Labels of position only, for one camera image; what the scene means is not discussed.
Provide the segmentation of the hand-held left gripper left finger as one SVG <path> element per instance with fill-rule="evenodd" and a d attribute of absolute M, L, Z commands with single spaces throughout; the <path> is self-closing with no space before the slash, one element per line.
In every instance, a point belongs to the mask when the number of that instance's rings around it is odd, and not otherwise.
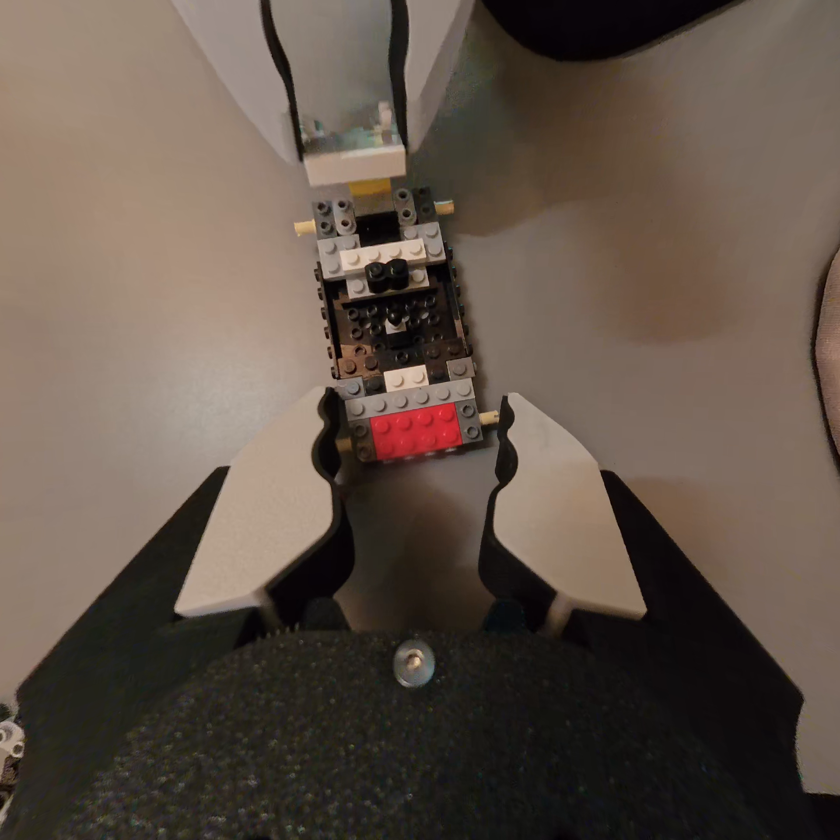
<path fill-rule="evenodd" d="M 354 542 L 335 477 L 341 400 L 316 387 L 233 459 L 175 602 L 183 617 L 248 607 L 301 619 L 350 578 Z"/>

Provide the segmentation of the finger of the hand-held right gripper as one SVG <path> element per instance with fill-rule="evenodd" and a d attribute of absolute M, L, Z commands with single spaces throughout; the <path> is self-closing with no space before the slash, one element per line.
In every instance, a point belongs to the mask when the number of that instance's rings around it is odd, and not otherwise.
<path fill-rule="evenodd" d="M 473 1 L 391 1 L 395 119 L 409 154 L 431 127 L 455 68 Z"/>
<path fill-rule="evenodd" d="M 270 54 L 258 1 L 173 1 L 235 103 L 279 157 L 300 162 L 287 88 Z"/>

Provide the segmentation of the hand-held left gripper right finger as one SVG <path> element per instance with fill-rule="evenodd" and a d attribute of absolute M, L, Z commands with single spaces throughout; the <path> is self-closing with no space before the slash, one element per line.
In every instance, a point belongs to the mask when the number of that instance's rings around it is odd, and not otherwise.
<path fill-rule="evenodd" d="M 570 432 L 519 393 L 502 399 L 497 485 L 478 571 L 532 633 L 559 636 L 574 611 L 647 613 L 601 470 Z"/>

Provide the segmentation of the white toy brick plate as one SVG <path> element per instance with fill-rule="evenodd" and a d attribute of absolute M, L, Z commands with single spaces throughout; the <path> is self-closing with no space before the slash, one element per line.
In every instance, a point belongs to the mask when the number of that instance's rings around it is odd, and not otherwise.
<path fill-rule="evenodd" d="M 351 124 L 333 131 L 315 118 L 300 128 L 302 162 L 310 186 L 392 179 L 406 173 L 406 147 L 393 104 L 385 99 L 351 114 Z"/>

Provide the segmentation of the toy brick car chassis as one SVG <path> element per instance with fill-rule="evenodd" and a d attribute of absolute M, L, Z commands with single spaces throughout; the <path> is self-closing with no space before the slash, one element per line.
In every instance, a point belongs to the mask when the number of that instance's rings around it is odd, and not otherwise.
<path fill-rule="evenodd" d="M 313 235 L 314 276 L 350 450 L 364 464 L 452 452 L 496 425 L 476 364 L 453 250 L 455 212 L 427 185 L 352 182 L 295 224 Z"/>

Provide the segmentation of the grey desk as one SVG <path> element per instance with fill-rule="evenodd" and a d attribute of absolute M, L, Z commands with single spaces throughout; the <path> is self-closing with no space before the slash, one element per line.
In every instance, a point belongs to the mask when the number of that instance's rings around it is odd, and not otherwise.
<path fill-rule="evenodd" d="M 838 3 L 593 65 L 480 5 L 413 176 L 481 403 L 654 513 L 805 696 L 838 792 L 838 476 L 811 365 L 838 248 Z M 310 203 L 169 2 L 2 2 L 2 695 L 216 466 L 329 379 Z"/>

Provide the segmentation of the black wrist rest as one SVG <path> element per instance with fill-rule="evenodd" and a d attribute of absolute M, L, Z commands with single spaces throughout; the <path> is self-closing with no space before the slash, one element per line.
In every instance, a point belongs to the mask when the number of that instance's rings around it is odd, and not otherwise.
<path fill-rule="evenodd" d="M 501 29 L 556 61 L 604 60 L 699 23 L 731 1 L 484 1 Z"/>

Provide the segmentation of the pink cloth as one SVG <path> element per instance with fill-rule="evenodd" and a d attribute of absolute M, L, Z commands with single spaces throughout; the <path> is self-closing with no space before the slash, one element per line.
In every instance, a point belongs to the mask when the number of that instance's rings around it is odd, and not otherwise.
<path fill-rule="evenodd" d="M 812 371 L 827 445 L 839 467 L 839 253 L 817 288 L 811 340 Z"/>

